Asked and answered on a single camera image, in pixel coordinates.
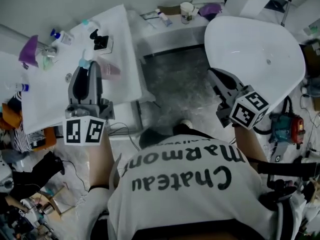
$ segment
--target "white sink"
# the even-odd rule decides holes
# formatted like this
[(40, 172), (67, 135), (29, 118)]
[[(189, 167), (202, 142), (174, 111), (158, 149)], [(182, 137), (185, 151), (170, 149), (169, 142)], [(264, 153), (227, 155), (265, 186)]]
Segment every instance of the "white sink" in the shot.
[(271, 112), (305, 76), (305, 59), (284, 27), (254, 19), (221, 16), (205, 30), (210, 67), (236, 75), (271, 104)]

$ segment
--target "person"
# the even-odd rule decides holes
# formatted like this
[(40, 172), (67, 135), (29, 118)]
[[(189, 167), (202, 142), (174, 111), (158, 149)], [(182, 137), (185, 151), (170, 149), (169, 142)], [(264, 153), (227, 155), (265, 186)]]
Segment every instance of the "person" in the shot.
[[(266, 190), (248, 162), (266, 156), (254, 131), (233, 126), (237, 147), (183, 120), (173, 136), (144, 140), (121, 176), (105, 130), (101, 145), (87, 148), (90, 190), (77, 206), (78, 239), (280, 239), (281, 216), (259, 201)], [(286, 239), (298, 232), (301, 216), (294, 218)]]
[(9, 194), (0, 193), (0, 214), (6, 213), (12, 206), (28, 212), (20, 201), (38, 192), (58, 172), (65, 173), (64, 165), (51, 151), (32, 168), (32, 172), (13, 171), (13, 189)]

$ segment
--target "person's arm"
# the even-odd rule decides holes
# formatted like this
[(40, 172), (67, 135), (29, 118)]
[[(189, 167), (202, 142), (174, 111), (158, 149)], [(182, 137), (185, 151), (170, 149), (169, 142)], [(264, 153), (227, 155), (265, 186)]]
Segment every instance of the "person's arm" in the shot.
[[(238, 126), (234, 128), (234, 133), (237, 147), (247, 158), (268, 162), (253, 129), (247, 130), (242, 126)], [(255, 170), (257, 170), (256, 163), (250, 164)]]
[(25, 213), (28, 211), (28, 208), (25, 207), (22, 203), (20, 203), (18, 200), (14, 199), (12, 196), (7, 195), (5, 198), (6, 203), (8, 206), (14, 206), (20, 209), (21, 211), (24, 211)]
[[(89, 153), (89, 182), (90, 187), (109, 185), (112, 167), (115, 163), (107, 130), (103, 131), (99, 146), (87, 147)], [(116, 171), (114, 185), (119, 182), (119, 174)]]

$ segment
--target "cup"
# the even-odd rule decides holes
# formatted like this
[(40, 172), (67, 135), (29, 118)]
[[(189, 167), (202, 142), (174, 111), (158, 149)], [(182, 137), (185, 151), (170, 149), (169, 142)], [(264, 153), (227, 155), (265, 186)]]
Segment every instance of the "cup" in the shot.
[(183, 24), (189, 24), (192, 20), (192, 16), (197, 15), (199, 9), (195, 8), (190, 2), (183, 2), (180, 4), (181, 10), (181, 22)]

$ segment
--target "bottle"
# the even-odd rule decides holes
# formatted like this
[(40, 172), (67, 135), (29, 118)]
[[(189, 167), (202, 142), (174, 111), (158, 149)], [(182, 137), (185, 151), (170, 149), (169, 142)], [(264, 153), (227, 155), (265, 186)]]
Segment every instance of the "bottle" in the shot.
[(8, 89), (15, 92), (28, 92), (30, 90), (30, 85), (27, 83), (16, 82), (9, 85)]
[(159, 15), (160, 19), (163, 21), (163, 23), (168, 27), (172, 24), (172, 21), (165, 15), (163, 12), (160, 11), (160, 9), (156, 9), (155, 12)]
[(60, 31), (60, 33), (57, 33), (55, 29), (52, 29), (50, 36), (55, 37), (60, 43), (70, 46), (74, 40), (74, 38), (64, 32), (63, 30)]
[(91, 34), (95, 30), (99, 30), (99, 26), (92, 20), (84, 19), (82, 21), (83, 27)]
[(108, 60), (98, 56), (95, 60), (101, 70), (101, 78), (105, 80), (119, 80), (121, 78), (121, 70), (110, 63)]

